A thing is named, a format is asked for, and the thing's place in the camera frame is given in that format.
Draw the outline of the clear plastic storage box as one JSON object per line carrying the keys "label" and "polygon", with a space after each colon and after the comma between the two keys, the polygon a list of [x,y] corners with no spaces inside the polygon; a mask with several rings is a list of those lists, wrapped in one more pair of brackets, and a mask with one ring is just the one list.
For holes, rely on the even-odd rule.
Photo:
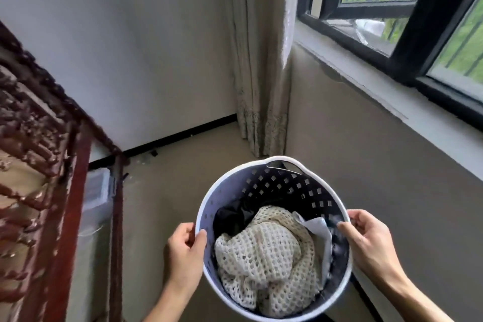
{"label": "clear plastic storage box", "polygon": [[115,185],[116,180],[108,168],[88,172],[79,237],[93,235],[111,218]]}

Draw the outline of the black framed window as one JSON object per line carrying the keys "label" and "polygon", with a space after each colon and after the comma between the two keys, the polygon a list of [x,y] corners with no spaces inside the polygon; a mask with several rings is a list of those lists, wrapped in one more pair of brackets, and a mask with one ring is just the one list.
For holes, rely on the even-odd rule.
{"label": "black framed window", "polygon": [[[475,0],[417,0],[391,6],[342,6],[341,0],[298,0],[302,23],[333,39],[357,57],[407,87],[416,88],[430,101],[483,133],[483,83],[433,66],[450,36]],[[402,37],[390,56],[366,43],[381,40],[361,32],[355,19],[409,17]]]}

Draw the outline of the grey cloth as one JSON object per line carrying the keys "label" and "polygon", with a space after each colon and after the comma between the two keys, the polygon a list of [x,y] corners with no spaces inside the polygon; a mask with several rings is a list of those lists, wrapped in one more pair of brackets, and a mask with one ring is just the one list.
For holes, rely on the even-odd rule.
{"label": "grey cloth", "polygon": [[333,260],[332,233],[323,217],[305,220],[296,211],[292,215],[311,234],[316,254],[315,269],[318,278],[317,288],[319,291],[322,291],[329,280],[329,272]]}

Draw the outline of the black garment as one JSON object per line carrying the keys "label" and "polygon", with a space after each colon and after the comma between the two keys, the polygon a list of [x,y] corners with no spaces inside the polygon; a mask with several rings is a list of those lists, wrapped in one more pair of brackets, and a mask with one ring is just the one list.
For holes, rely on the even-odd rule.
{"label": "black garment", "polygon": [[237,199],[217,210],[213,221],[214,238],[234,237],[243,231],[263,206],[260,199]]}

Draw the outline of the cream mesh knit garment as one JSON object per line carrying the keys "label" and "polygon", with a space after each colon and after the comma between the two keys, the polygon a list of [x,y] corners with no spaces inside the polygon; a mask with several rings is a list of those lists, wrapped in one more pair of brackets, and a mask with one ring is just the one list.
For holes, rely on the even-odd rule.
{"label": "cream mesh knit garment", "polygon": [[218,275],[236,304],[281,319],[316,300],[322,275],[314,240],[301,222],[296,212],[264,206],[240,233],[216,239]]}

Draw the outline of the person's right forearm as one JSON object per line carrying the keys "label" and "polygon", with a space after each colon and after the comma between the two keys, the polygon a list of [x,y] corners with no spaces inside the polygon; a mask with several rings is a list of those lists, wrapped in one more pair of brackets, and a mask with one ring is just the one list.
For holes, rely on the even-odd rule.
{"label": "person's right forearm", "polygon": [[390,266],[384,270],[378,289],[405,322],[454,322],[414,285],[401,267]]}

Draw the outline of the person's left hand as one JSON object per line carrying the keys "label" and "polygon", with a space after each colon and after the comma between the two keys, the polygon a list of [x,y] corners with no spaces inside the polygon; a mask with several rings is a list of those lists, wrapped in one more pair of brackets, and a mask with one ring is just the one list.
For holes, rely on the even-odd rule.
{"label": "person's left hand", "polygon": [[163,282],[173,281],[177,284],[199,285],[203,273],[203,263],[192,255],[192,245],[196,235],[193,222],[178,225],[168,238],[164,248]]}

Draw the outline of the beige curtain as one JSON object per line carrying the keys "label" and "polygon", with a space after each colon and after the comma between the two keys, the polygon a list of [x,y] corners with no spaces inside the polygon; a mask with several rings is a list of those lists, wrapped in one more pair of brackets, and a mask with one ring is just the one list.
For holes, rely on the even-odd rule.
{"label": "beige curtain", "polygon": [[225,0],[240,133],[257,158],[283,155],[297,0]]}

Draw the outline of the carved dark wooden railing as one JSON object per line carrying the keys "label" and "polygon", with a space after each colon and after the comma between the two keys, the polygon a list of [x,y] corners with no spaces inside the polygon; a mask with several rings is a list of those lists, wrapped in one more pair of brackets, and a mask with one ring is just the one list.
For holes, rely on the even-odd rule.
{"label": "carved dark wooden railing", "polygon": [[123,170],[129,161],[0,21],[0,322],[65,322],[93,141],[111,154],[106,312],[122,316]]}

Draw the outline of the white perforated laundry basket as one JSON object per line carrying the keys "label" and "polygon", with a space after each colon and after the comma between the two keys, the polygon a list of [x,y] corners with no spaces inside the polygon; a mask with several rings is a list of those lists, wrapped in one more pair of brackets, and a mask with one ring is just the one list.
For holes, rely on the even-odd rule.
{"label": "white perforated laundry basket", "polygon": [[[276,319],[240,307],[223,289],[214,256],[213,221],[218,209],[237,199],[256,198],[263,206],[296,211],[305,220],[323,217],[332,233],[332,263],[329,280],[316,300],[302,312]],[[349,221],[347,210],[335,191],[323,179],[297,160],[275,156],[237,166],[221,176],[208,190],[199,207],[196,233],[207,232],[203,274],[217,296],[236,313],[256,322],[312,322],[341,296],[353,269],[347,239],[337,229],[339,221]]]}

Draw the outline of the person's left forearm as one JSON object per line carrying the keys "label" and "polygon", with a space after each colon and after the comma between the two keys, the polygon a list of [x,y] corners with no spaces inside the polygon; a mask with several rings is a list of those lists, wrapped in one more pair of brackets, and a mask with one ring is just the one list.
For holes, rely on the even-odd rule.
{"label": "person's left forearm", "polygon": [[178,322],[198,284],[167,282],[160,298],[142,322]]}

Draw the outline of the person's right hand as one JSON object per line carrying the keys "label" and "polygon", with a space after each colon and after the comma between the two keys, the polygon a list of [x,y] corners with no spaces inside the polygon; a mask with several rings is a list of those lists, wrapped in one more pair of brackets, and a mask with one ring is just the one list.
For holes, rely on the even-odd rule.
{"label": "person's right hand", "polygon": [[378,283],[390,266],[402,268],[387,225],[364,209],[349,209],[347,214],[359,230],[359,253],[353,257],[373,283]]}

